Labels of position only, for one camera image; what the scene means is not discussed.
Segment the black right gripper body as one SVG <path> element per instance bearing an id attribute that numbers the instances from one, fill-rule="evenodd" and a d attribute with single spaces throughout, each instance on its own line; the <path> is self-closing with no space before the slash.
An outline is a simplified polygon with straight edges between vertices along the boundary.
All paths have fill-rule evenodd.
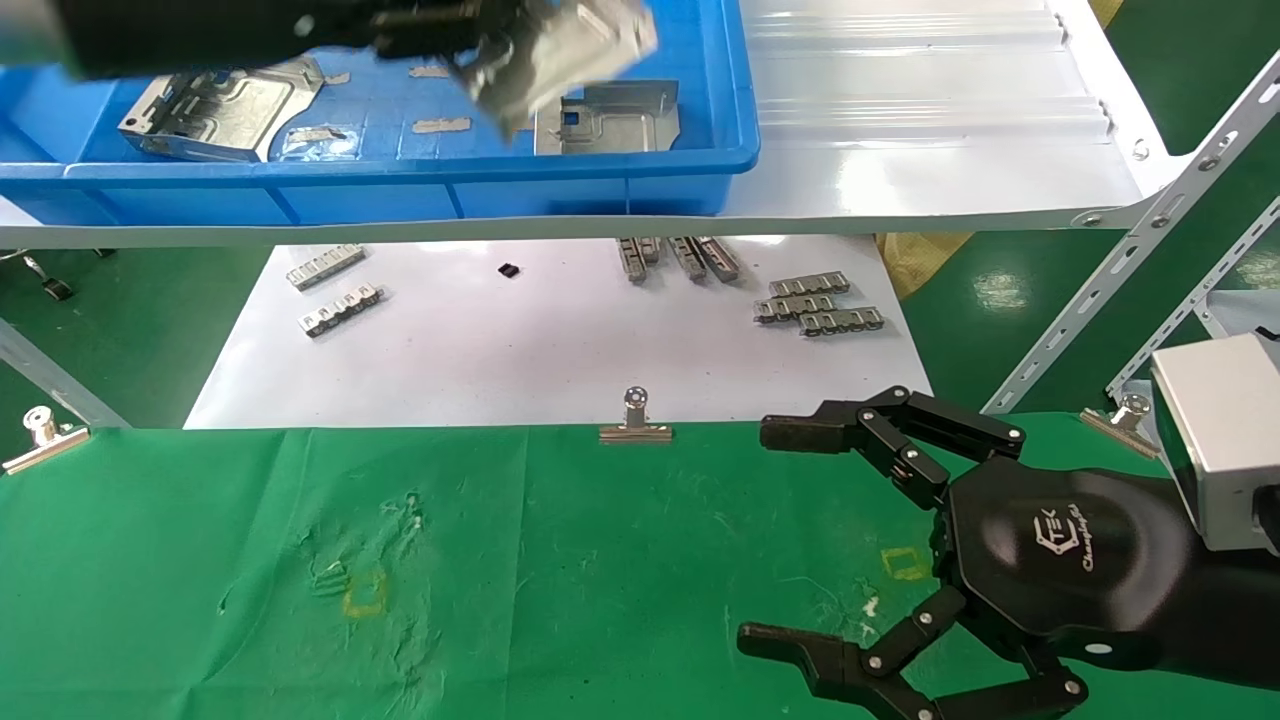
<path id="1" fill-rule="evenodd" d="M 948 489 L 963 587 L 1029 635 L 1146 633 L 1201 555 L 1170 480 L 995 459 Z"/>

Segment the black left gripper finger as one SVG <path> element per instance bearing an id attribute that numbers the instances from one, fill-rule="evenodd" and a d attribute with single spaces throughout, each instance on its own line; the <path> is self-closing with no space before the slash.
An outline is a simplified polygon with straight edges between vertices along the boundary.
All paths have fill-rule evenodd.
<path id="1" fill-rule="evenodd" d="M 520 15 L 526 1 L 385 1 L 385 15 L 426 26 L 500 27 Z"/>
<path id="2" fill-rule="evenodd" d="M 492 33 L 492 27 L 480 26 L 380 28 L 372 33 L 372 50 L 379 58 L 388 60 L 412 56 L 452 58 L 479 49 Z"/>

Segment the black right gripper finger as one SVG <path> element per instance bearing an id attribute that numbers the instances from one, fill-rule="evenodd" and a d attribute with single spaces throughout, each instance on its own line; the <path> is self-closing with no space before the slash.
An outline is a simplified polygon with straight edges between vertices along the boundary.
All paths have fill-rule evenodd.
<path id="1" fill-rule="evenodd" d="M 1018 460 L 1023 429 L 931 395 L 893 386 L 863 401 L 826 400 L 808 416 L 767 415 L 760 443 L 795 454 L 858 454 L 913 503 L 943 507 L 950 474 L 919 443 L 974 462 Z"/>
<path id="2" fill-rule="evenodd" d="M 1021 647 L 1015 660 L 1027 678 L 942 696 L 915 689 L 905 669 L 968 610 L 968 598 L 945 585 L 890 628 L 870 648 L 838 635 L 744 623 L 737 648 L 755 659 L 795 666 L 817 698 L 855 705 L 876 719 L 1061 719 L 1089 697 L 1084 680 L 1056 656 Z"/>

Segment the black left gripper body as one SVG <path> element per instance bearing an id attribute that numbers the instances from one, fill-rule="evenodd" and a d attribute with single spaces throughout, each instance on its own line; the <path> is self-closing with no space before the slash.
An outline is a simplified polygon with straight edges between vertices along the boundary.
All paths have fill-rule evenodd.
<path id="1" fill-rule="evenodd" d="M 390 9 L 390 1 L 288 1 L 287 47 L 306 53 L 317 47 L 378 47 L 375 17 Z"/>

